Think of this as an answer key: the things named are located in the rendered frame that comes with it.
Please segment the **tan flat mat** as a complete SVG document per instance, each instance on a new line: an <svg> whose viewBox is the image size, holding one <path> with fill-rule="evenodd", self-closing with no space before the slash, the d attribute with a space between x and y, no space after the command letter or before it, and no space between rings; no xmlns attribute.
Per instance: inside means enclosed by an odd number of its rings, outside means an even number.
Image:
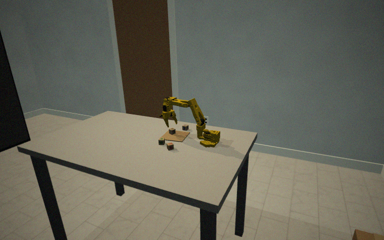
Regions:
<svg viewBox="0 0 384 240"><path fill-rule="evenodd" d="M175 134L170 134L169 130L161 137L165 138L166 141L183 142L184 139L189 135L187 131L175 131Z"/></svg>

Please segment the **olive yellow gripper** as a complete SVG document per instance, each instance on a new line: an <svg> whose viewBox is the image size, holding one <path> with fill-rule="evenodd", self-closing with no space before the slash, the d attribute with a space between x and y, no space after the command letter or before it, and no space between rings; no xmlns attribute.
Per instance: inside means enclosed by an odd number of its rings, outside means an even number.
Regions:
<svg viewBox="0 0 384 240"><path fill-rule="evenodd" d="M176 124L178 123L177 118L176 118L176 113L172 109L169 112L162 112L162 114L160 114L159 117L163 117L168 128L169 128L168 118L172 117L174 119L175 123Z"/></svg>

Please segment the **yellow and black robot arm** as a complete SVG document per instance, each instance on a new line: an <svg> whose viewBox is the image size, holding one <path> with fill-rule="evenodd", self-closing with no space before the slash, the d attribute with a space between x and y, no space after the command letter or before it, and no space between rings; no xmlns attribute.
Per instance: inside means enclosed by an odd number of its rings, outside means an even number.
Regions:
<svg viewBox="0 0 384 240"><path fill-rule="evenodd" d="M172 109L172 106L179 106L183 108L191 108L192 114L194 116L194 119L197 123L196 130L197 130L197 138L200 139L200 145L204 147L215 147L217 143L220 141L216 141L217 133L219 131L216 130L208 130L206 128L206 119L198 106L196 99L193 98L191 100L181 100L177 99L176 97L166 97L163 100L162 110L163 112L169 112ZM204 132L204 133L203 133Z"/></svg>

